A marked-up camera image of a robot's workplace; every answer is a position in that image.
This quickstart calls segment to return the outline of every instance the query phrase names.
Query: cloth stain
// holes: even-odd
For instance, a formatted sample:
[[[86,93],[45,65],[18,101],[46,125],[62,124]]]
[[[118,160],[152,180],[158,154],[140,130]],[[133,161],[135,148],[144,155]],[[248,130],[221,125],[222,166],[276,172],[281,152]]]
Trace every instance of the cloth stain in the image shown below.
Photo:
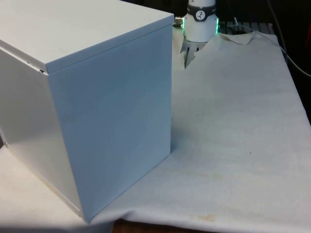
[[[207,222],[214,222],[216,220],[216,215],[205,215],[205,216],[198,216],[198,219],[204,220]]]

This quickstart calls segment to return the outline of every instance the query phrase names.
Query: dark background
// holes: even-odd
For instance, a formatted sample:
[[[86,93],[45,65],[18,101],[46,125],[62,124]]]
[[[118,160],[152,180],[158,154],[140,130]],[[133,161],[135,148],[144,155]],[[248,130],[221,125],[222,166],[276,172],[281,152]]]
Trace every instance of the dark background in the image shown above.
[[[184,16],[188,0],[126,0],[136,4],[152,7]],[[221,21],[233,21],[226,0],[217,1],[217,16]],[[234,16],[241,22],[274,23],[266,0],[229,0]],[[287,52],[291,58],[306,72],[311,73],[311,47],[305,47],[309,25],[311,23],[311,0],[271,0],[278,17]],[[289,70],[296,85],[307,116],[311,122],[311,79],[298,72],[289,64]]]

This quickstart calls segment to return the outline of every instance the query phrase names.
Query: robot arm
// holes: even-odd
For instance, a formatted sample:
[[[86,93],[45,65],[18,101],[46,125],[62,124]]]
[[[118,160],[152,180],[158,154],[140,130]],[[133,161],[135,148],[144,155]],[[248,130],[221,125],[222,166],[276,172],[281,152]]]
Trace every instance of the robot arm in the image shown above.
[[[184,36],[192,42],[208,42],[217,30],[216,0],[189,0]]]

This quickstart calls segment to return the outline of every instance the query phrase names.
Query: white surface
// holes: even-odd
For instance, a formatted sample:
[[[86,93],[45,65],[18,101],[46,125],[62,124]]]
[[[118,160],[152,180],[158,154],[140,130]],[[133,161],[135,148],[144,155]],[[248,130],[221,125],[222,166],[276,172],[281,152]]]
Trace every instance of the white surface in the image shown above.
[[[80,215],[48,76],[1,48],[0,61],[0,125],[5,141]]]
[[[0,159],[0,232],[40,228],[40,232],[110,233],[104,231],[106,224],[85,223],[7,148],[0,149]]]
[[[180,46],[173,46],[172,154],[92,224],[123,217],[215,232],[310,232],[311,129],[280,49],[261,38],[242,46],[216,36],[184,70]],[[24,200],[34,180],[22,167],[23,183],[12,176],[18,161],[9,158],[0,184],[14,188],[0,192],[1,222],[75,224],[74,214],[51,218],[66,210],[52,194],[37,197],[49,200],[49,213]]]
[[[1,0],[0,47],[52,73],[172,22],[119,0]]]
[[[90,220],[170,154],[172,26],[50,74],[49,84]]]

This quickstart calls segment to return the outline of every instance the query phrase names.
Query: table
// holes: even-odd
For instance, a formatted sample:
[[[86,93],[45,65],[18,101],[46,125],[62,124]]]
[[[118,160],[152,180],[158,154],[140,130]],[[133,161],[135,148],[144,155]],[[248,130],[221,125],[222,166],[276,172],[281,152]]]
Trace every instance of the table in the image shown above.
[[[211,232],[309,232],[311,128],[280,49],[219,34],[184,70],[181,41],[175,30],[171,155],[88,227],[123,218]],[[0,225],[85,226],[6,149],[0,158],[0,183],[11,187],[0,192]]]

